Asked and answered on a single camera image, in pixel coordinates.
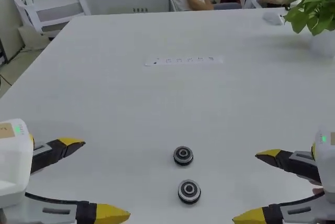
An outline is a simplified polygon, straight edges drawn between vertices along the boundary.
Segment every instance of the white table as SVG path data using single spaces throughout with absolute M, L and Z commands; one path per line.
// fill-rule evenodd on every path
M 109 203 L 128 223 L 231 223 L 244 211 L 311 195 L 311 185 L 257 160 L 310 150 L 335 128 L 334 65 L 313 58 L 308 33 L 274 27 L 263 10 L 76 18 L 0 100 L 36 140 L 87 145 L 32 176 L 28 191 Z M 146 67 L 152 56 L 218 56 L 224 64 Z M 177 167 L 174 149 L 194 162 Z M 185 206 L 184 179 L 202 189 Z

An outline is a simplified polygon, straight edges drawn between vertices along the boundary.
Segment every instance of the ball bearing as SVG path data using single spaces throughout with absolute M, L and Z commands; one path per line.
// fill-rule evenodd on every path
M 188 147 L 178 147 L 173 152 L 173 159 L 178 165 L 189 165 L 193 161 L 193 152 Z
M 195 181 L 185 180 L 179 184 L 178 197 L 183 203 L 192 205 L 200 199 L 200 195 L 200 187 Z

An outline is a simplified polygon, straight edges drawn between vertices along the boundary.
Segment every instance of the tile floor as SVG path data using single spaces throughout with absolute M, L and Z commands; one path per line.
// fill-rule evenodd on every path
M 0 75 L 11 85 L 25 72 L 42 51 L 22 51 L 9 64 L 0 67 Z M 8 91 L 10 85 L 1 78 L 0 98 Z

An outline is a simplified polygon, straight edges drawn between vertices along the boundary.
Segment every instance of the bearing inner ring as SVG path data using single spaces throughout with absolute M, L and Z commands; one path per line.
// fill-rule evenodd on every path
M 186 184 L 184 185 L 184 192 L 187 194 L 193 194 L 195 191 L 194 185 L 192 184 Z
M 180 149 L 178 152 L 178 155 L 182 158 L 187 157 L 188 156 L 188 151 L 186 149 Z

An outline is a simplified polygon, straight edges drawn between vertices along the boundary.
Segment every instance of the label sticker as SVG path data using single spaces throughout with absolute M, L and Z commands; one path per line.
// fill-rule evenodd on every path
M 0 124 L 0 139 L 15 137 L 11 123 Z
M 183 57 L 183 58 L 151 58 L 146 66 L 175 65 L 175 64 L 219 64 L 224 63 L 223 57 Z

